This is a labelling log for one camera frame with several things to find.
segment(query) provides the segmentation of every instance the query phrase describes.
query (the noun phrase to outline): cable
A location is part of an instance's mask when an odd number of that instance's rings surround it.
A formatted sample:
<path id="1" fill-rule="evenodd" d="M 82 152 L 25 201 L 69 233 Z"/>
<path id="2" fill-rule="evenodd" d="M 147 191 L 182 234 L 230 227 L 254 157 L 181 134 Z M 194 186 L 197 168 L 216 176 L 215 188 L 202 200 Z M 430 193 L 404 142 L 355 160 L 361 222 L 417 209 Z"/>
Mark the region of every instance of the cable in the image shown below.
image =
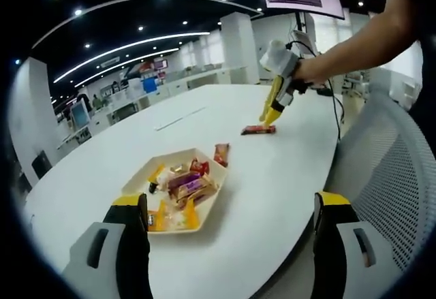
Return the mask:
<path id="1" fill-rule="evenodd" d="M 304 42 L 299 42 L 298 40 L 294 40 L 292 42 L 290 42 L 289 44 L 286 45 L 286 48 L 291 48 L 292 44 L 302 44 L 304 47 L 306 47 L 309 52 L 311 52 L 311 54 L 316 57 L 317 55 L 313 52 L 312 48 L 310 48 L 308 45 L 306 45 Z M 328 81 L 328 85 L 330 86 L 330 89 L 332 91 L 332 100 L 333 100 L 333 110 L 334 110 L 334 118 L 336 119 L 336 125 L 338 127 L 338 141 L 341 141 L 341 126 L 339 124 L 339 120 L 338 120 L 338 114 L 336 111 L 336 100 L 340 103 L 341 107 L 342 107 L 342 115 L 341 115 L 341 120 L 343 120 L 343 117 L 345 116 L 345 111 L 343 109 L 343 104 L 341 103 L 341 101 L 339 99 L 336 98 L 336 96 L 334 96 L 333 93 L 333 86 L 332 83 L 330 81 L 330 79 L 327 79 Z"/>
<path id="2" fill-rule="evenodd" d="M 291 41 L 291 38 L 294 40 L 294 36 L 292 35 L 292 31 L 297 27 L 297 23 L 295 22 L 294 27 L 292 27 L 292 18 L 290 18 L 289 31 L 287 32 L 287 40 Z"/>

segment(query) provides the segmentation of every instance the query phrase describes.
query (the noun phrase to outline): human arm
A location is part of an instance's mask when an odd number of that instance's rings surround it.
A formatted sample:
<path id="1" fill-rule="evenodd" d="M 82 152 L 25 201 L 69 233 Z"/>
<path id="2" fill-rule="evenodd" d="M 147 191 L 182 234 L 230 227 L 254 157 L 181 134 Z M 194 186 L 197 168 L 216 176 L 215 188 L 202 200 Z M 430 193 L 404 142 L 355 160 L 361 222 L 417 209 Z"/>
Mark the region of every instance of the human arm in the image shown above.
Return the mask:
<path id="1" fill-rule="evenodd" d="M 294 78 L 325 82 L 331 76 L 391 61 L 416 40 L 415 14 L 410 0 L 386 0 L 384 11 L 357 34 L 318 57 L 302 60 Z"/>

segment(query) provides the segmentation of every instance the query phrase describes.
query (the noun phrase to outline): oval table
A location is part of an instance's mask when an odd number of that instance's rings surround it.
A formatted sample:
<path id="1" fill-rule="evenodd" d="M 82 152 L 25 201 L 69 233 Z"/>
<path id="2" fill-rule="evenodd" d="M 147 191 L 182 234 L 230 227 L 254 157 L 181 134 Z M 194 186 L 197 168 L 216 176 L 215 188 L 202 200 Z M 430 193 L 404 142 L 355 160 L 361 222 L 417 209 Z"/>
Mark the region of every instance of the oval table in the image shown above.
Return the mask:
<path id="1" fill-rule="evenodd" d="M 241 136 L 246 125 L 258 123 L 269 89 L 202 86 L 117 123 L 71 152 L 25 204 L 42 255 L 61 272 L 69 248 L 92 222 L 103 220 L 150 157 L 193 147 L 212 157 L 215 144 L 229 142 L 228 178 L 203 229 L 149 235 L 149 279 L 155 299 L 252 296 L 307 226 L 338 136 L 332 98 L 315 91 L 296 96 L 276 121 L 275 135 Z"/>

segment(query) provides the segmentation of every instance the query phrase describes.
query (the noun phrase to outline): black ceiling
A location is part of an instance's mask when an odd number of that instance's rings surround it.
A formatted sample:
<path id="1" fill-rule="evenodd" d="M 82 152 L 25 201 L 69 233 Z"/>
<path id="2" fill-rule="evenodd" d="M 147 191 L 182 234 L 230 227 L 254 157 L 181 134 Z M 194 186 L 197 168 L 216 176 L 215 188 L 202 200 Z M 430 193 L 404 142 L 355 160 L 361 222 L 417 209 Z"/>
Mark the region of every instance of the black ceiling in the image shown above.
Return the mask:
<path id="1" fill-rule="evenodd" d="M 77 7 L 86 9 L 107 1 L 112 0 L 20 0 L 22 5 L 11 3 L 12 7 L 8 8 L 13 26 L 10 32 L 13 44 L 9 53 L 10 61 L 17 58 L 26 59 L 31 55 L 47 63 L 52 95 L 55 97 L 72 95 L 75 90 L 73 85 L 96 73 L 96 65 L 109 57 L 79 69 L 56 84 L 52 81 L 73 66 L 97 54 L 150 37 L 211 31 L 216 29 L 217 22 L 222 16 L 235 11 L 255 15 L 254 12 L 243 8 L 211 1 L 135 0 L 114 4 L 80 16 L 56 30 L 31 50 L 32 45 L 39 38 L 71 17 Z M 266 10 L 263 0 L 229 1 L 254 9 L 262 7 L 267 16 L 289 12 L 289 10 Z M 341 0 L 341 3 L 353 12 L 380 12 L 384 7 L 384 0 L 363 0 L 364 7 L 358 7 L 358 1 Z M 189 21 L 188 25 L 182 25 L 184 20 Z M 142 32 L 138 31 L 139 25 L 144 26 Z M 188 39 L 145 44 L 122 50 L 117 54 L 124 57 L 128 53 L 130 58 L 133 58 L 152 52 L 153 46 L 157 46 L 158 50 L 177 47 L 179 41 L 184 42 Z M 87 42 L 92 44 L 89 49 L 84 48 Z"/>

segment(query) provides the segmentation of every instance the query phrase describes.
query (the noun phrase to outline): mesh chair back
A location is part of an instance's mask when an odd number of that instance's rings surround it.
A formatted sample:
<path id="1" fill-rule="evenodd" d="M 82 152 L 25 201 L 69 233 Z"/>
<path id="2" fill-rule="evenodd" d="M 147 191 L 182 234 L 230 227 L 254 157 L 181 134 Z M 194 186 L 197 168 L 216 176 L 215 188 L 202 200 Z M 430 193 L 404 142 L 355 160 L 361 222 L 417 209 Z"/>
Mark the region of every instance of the mesh chair back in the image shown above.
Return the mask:
<path id="1" fill-rule="evenodd" d="M 404 270 L 436 222 L 436 161 L 412 118 L 374 91 L 339 145 L 329 189 L 392 245 Z"/>

